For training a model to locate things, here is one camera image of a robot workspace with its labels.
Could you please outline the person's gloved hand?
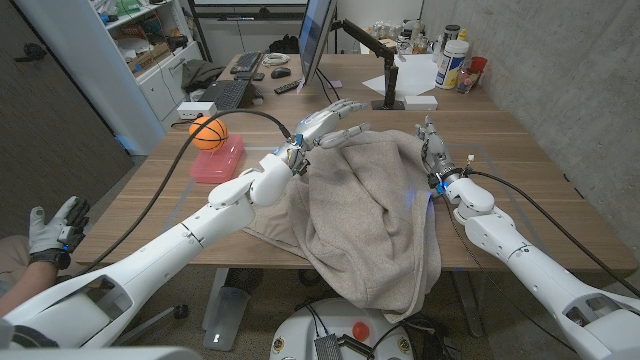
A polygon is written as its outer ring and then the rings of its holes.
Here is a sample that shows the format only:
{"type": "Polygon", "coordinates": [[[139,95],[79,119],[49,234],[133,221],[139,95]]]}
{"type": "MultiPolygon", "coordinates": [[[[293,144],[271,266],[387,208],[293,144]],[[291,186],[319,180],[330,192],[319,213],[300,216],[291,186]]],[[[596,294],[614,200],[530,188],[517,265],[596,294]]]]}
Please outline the person's gloved hand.
{"type": "Polygon", "coordinates": [[[29,223],[29,263],[48,262],[58,270],[67,269],[71,254],[85,237],[89,209],[85,199],[71,196],[46,223],[44,209],[34,207],[29,223]]]}

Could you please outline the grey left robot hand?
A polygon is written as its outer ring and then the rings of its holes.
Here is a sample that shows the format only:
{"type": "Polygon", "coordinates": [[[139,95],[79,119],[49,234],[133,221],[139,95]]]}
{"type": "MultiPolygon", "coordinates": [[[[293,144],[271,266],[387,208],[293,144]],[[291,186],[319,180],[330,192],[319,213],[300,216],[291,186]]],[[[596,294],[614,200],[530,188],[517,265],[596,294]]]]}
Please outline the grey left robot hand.
{"type": "Polygon", "coordinates": [[[367,104],[351,99],[338,100],[331,105],[303,118],[283,145],[274,151],[294,175],[304,175],[310,161],[306,153],[316,147],[329,149],[341,145],[352,137],[367,131],[365,122],[349,129],[336,131],[338,122],[353,112],[366,108],[367,104]]]}

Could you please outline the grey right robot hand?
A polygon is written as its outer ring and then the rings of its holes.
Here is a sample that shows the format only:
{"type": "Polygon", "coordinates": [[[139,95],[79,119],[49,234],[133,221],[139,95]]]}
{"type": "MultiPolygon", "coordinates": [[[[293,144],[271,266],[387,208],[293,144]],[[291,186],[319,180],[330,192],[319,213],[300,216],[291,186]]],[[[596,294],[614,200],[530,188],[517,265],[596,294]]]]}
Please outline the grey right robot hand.
{"type": "Polygon", "coordinates": [[[423,141],[421,159],[427,171],[429,187],[443,194],[451,183],[460,178],[463,170],[454,165],[428,115],[425,116],[425,125],[416,125],[416,130],[418,138],[423,141]]]}

